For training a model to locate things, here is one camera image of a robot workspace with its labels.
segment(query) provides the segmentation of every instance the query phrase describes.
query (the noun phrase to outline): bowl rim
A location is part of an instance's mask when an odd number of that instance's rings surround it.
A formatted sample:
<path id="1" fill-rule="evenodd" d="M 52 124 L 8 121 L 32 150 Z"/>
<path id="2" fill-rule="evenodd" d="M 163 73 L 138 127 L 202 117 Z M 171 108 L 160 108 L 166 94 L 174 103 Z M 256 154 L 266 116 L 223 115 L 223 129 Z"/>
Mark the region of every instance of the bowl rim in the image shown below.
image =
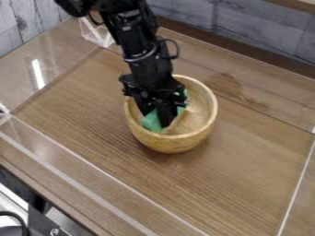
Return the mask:
<path id="1" fill-rule="evenodd" d="M 160 135 L 160 134 L 156 134 L 154 132 L 151 132 L 148 129 L 146 129 L 134 119 L 132 117 L 132 114 L 131 114 L 131 109 L 130 109 L 130 100 L 132 98 L 126 98 L 126 102 L 124 102 L 124 111 L 126 111 L 126 114 L 127 114 L 127 119 L 128 119 L 128 122 L 132 123 L 135 126 L 139 127 L 140 131 L 143 133 L 146 133 L 147 135 L 150 136 L 154 136 L 156 138 L 163 138 L 163 139 L 183 139 L 183 138 L 187 138 L 187 137 L 192 137 L 192 136 L 196 136 L 198 134 L 203 133 L 208 128 L 210 126 L 214 124 L 215 122 L 215 119 L 216 119 L 216 115 L 218 115 L 218 99 L 212 93 L 212 90 L 199 81 L 196 80 L 195 78 L 192 77 L 188 77 L 188 76 L 183 76 L 183 75 L 174 75 L 174 77 L 180 77 L 180 78 L 184 78 L 187 80 L 191 80 L 194 81 L 196 84 L 199 84 L 204 90 L 207 90 L 207 92 L 210 93 L 211 95 L 211 99 L 212 99 L 212 115 L 211 115 L 211 119 L 210 121 L 194 132 L 191 133 L 187 133 L 187 134 L 183 134 L 183 135 L 176 135 L 176 136 L 168 136 L 168 135 Z"/>

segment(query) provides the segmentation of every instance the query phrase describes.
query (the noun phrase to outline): green object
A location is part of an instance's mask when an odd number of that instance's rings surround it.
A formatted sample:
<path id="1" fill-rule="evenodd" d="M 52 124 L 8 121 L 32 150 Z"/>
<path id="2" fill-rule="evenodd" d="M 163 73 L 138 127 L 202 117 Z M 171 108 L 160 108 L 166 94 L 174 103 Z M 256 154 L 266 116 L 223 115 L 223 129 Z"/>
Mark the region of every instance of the green object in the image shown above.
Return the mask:
<path id="1" fill-rule="evenodd" d="M 184 96 L 188 97 L 187 89 L 184 90 Z M 184 110 L 186 110 L 184 107 L 178 107 L 178 114 L 180 115 L 184 112 Z M 142 126 L 156 134 L 163 133 L 164 128 L 160 125 L 156 109 L 154 109 L 152 112 L 143 118 Z"/>

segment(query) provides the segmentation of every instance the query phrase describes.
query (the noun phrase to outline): gray wall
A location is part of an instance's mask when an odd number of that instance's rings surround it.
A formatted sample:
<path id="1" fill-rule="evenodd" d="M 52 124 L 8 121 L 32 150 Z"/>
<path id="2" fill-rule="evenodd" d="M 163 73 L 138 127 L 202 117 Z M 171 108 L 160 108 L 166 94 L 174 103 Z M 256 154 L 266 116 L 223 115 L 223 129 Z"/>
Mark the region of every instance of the gray wall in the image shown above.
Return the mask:
<path id="1" fill-rule="evenodd" d="M 263 0 L 150 0 L 156 14 L 315 63 L 315 15 Z"/>
<path id="2" fill-rule="evenodd" d="M 315 15 L 263 0 L 148 0 L 156 14 L 315 63 Z M 0 0 L 0 56 L 68 15 L 54 0 Z"/>
<path id="3" fill-rule="evenodd" d="M 0 0 L 0 56 L 67 17 L 54 0 Z"/>

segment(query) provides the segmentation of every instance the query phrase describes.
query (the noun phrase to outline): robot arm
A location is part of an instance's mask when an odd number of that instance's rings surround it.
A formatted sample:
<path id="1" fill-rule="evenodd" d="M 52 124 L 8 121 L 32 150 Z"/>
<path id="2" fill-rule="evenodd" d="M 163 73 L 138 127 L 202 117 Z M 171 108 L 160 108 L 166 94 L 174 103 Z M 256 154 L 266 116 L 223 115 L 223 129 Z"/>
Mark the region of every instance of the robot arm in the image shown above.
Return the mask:
<path id="1" fill-rule="evenodd" d="M 119 81 L 124 95 L 134 97 L 146 116 L 156 109 L 162 127 L 168 127 L 178 116 L 178 107 L 186 107 L 184 85 L 172 77 L 171 60 L 179 57 L 172 40 L 156 36 L 156 18 L 147 0 L 55 0 L 74 17 L 98 11 L 116 44 L 122 46 L 124 61 L 132 73 Z M 171 56 L 167 42 L 176 45 Z"/>

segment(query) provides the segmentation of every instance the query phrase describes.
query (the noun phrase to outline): wooden bowl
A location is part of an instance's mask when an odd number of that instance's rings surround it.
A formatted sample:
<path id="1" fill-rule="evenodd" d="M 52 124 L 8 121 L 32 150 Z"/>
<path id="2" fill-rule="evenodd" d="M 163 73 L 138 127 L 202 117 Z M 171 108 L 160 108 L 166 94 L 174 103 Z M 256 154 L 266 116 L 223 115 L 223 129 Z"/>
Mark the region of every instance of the wooden bowl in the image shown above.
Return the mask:
<path id="1" fill-rule="evenodd" d="M 140 125 L 143 115 L 134 99 L 127 98 L 124 111 L 135 138 L 151 149 L 164 153 L 180 153 L 195 148 L 208 137 L 218 114 L 218 101 L 212 91 L 191 77 L 174 76 L 188 88 L 190 106 L 162 134 Z"/>

